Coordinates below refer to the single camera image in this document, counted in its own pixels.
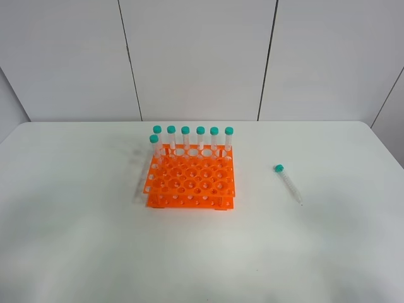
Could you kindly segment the test tube teal cap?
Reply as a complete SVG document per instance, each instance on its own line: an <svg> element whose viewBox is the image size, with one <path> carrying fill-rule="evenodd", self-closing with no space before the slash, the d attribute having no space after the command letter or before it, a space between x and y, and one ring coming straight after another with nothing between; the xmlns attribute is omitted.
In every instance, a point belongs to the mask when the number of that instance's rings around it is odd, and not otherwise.
<svg viewBox="0 0 404 303"><path fill-rule="evenodd" d="M301 206L303 205L302 196L300 191L297 189L295 184L292 182L291 178L286 173L285 167L282 164L277 164L273 168L274 172L279 176L279 178L283 181L289 193L292 195L294 200L298 202Z"/></svg>

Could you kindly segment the row tube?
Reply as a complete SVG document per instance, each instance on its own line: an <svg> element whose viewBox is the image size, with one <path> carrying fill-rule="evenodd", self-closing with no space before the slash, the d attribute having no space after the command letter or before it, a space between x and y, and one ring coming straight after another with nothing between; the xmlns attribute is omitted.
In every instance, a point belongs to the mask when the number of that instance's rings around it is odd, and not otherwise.
<svg viewBox="0 0 404 303"><path fill-rule="evenodd" d="M184 145L184 149L189 150L190 149L190 140L189 140L190 129L189 129L189 127L188 126L181 127L181 133L182 133L182 142Z"/></svg>
<svg viewBox="0 0 404 303"><path fill-rule="evenodd" d="M217 138L218 138L219 130L216 126L210 128L210 135L211 135L211 150L217 150Z"/></svg>
<svg viewBox="0 0 404 303"><path fill-rule="evenodd" d="M198 126L196 128L197 140L198 140L198 150L201 151L204 148L204 135L205 128L203 126Z"/></svg>
<svg viewBox="0 0 404 303"><path fill-rule="evenodd" d="M161 151L163 149L162 127L160 125L155 125L153 127L153 133L158 137L158 149Z"/></svg>
<svg viewBox="0 0 404 303"><path fill-rule="evenodd" d="M168 132L168 136L169 136L170 149L175 150L176 149L176 139L175 139L176 128L175 128L175 126L173 126L173 125L168 126L167 132Z"/></svg>
<svg viewBox="0 0 404 303"><path fill-rule="evenodd" d="M230 151L232 149L232 136L234 133L233 127L225 128L225 151Z"/></svg>

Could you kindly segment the orange plastic test tube rack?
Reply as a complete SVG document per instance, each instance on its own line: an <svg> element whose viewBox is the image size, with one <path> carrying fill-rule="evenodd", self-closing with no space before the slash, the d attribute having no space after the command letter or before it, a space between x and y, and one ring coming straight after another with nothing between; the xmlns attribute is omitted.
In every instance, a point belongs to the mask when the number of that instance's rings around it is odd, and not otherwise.
<svg viewBox="0 0 404 303"><path fill-rule="evenodd" d="M235 198L233 150L197 145L175 150L162 145L160 157L153 157L143 193L150 208L206 208L232 210Z"/></svg>

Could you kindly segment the back row tube rightmost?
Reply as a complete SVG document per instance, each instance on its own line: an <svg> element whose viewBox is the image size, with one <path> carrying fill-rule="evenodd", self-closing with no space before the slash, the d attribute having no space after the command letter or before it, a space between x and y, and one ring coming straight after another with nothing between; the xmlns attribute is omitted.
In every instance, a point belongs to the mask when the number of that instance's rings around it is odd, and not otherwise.
<svg viewBox="0 0 404 303"><path fill-rule="evenodd" d="M232 149L232 136L234 133L233 127L225 128L225 151L230 151Z"/></svg>

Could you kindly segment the front-left racked tube teal cap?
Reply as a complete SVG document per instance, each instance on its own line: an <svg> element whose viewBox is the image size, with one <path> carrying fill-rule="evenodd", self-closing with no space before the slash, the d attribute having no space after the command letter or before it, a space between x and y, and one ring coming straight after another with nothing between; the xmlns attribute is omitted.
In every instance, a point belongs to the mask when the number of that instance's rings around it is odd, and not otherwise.
<svg viewBox="0 0 404 303"><path fill-rule="evenodd" d="M162 156L160 150L158 149L158 137L155 134L150 136L150 143L153 148L153 158L157 163L161 163Z"/></svg>

